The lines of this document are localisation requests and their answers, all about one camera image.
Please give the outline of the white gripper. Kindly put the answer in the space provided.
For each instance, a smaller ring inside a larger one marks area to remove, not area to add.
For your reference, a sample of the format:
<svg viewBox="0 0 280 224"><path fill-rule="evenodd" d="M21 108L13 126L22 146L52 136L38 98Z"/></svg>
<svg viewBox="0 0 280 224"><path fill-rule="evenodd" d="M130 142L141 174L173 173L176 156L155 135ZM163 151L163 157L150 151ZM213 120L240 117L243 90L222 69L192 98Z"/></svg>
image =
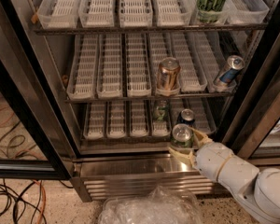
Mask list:
<svg viewBox="0 0 280 224"><path fill-rule="evenodd" d="M194 134L194 145L199 148L196 156L192 150L184 153L171 147L169 147L169 153L187 166L195 167L201 175L217 182L221 168L234 155L233 151L221 143L213 143L213 140L206 133L193 127L190 129Z"/></svg>

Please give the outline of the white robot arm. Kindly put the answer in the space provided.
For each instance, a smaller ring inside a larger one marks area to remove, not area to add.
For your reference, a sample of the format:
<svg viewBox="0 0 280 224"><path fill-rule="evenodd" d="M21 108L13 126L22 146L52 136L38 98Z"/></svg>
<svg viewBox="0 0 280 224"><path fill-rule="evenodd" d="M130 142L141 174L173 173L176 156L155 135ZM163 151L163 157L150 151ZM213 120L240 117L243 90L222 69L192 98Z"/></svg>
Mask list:
<svg viewBox="0 0 280 224"><path fill-rule="evenodd" d="M260 170L186 124L176 124L172 129L169 152L223 186L261 224L280 224L280 169Z"/></svg>

